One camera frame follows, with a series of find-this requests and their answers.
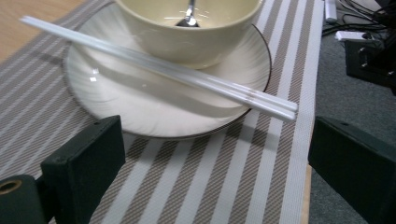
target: table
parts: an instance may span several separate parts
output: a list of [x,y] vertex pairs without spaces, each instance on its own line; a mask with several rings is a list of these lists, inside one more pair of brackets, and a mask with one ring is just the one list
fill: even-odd
[[[0,178],[39,177],[39,163],[95,121],[63,82],[66,41],[47,34],[31,40],[39,32],[15,18],[31,12],[75,29],[109,2],[0,3],[2,17],[14,18],[0,23]],[[300,105],[295,122],[251,111],[226,130],[188,141],[125,134],[127,162],[92,223],[307,222],[322,9],[318,0],[266,0],[255,20],[273,59],[266,92]]]

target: spoon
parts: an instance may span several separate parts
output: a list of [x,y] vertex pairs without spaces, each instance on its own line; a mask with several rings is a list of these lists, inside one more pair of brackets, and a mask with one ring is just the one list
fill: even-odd
[[182,27],[199,27],[197,20],[193,16],[195,0],[190,0],[189,8],[186,11],[186,17],[181,20],[176,26]]

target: cream bowl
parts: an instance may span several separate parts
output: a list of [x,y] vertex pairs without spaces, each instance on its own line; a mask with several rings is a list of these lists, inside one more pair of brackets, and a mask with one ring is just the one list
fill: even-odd
[[200,27],[179,27],[188,0],[116,0],[127,28],[152,56],[194,69],[220,63],[247,32],[262,0],[196,0]]

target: white plate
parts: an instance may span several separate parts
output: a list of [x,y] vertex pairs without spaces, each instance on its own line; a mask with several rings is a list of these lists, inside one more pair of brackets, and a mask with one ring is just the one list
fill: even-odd
[[[79,31],[144,52],[115,4],[94,14]],[[74,43],[64,67],[68,84],[82,106],[99,119],[120,115],[122,129],[128,133],[196,137],[227,127],[248,112],[248,108],[214,93]],[[271,73],[271,57],[262,35],[251,26],[224,62],[202,71],[263,91]]]

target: gray carpet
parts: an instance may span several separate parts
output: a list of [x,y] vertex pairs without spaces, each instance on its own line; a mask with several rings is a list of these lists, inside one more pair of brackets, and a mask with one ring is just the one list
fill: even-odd
[[[347,76],[344,47],[333,35],[322,38],[316,114],[348,122],[396,146],[396,96],[389,88]],[[309,223],[367,222],[314,170]]]

